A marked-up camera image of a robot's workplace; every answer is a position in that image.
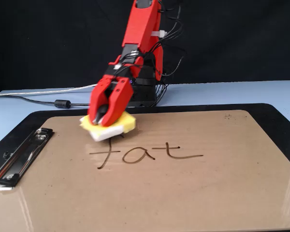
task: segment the black backdrop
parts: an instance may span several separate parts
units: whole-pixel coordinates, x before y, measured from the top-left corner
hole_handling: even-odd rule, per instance
[[[121,53],[131,5],[0,0],[0,90],[96,83]],[[290,80],[290,0],[184,0],[181,18],[174,44],[188,55],[169,82]],[[165,51],[166,67],[178,59]]]

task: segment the white cable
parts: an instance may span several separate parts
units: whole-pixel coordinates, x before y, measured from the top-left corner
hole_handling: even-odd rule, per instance
[[[77,87],[77,88],[69,88],[69,89],[63,89],[63,90],[51,90],[51,91],[40,91],[40,92],[25,92],[25,93],[0,93],[0,96],[8,96],[8,95],[36,95],[36,94],[54,94],[54,93],[65,93],[75,90],[80,90],[84,88],[90,88],[95,87],[97,84],[93,84],[90,86],[83,86],[83,87]]]

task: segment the screw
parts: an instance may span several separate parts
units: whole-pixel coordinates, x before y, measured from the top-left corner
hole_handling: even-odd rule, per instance
[[[10,154],[9,151],[6,151],[6,152],[3,153],[3,158],[6,159],[6,160],[7,160],[10,156],[11,156],[11,154]]]
[[[45,139],[46,138],[46,135],[45,134],[38,134],[38,139]]]

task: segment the brown clipboard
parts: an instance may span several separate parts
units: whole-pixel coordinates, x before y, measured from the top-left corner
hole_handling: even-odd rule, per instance
[[[134,131],[100,143],[80,116],[48,119],[55,134],[0,193],[0,231],[290,229],[290,161],[251,114],[134,116]]]

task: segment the black base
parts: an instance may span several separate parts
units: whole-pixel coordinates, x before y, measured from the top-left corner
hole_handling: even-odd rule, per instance
[[[144,65],[132,83],[133,95],[128,107],[151,106],[156,102],[156,78],[153,67]]]

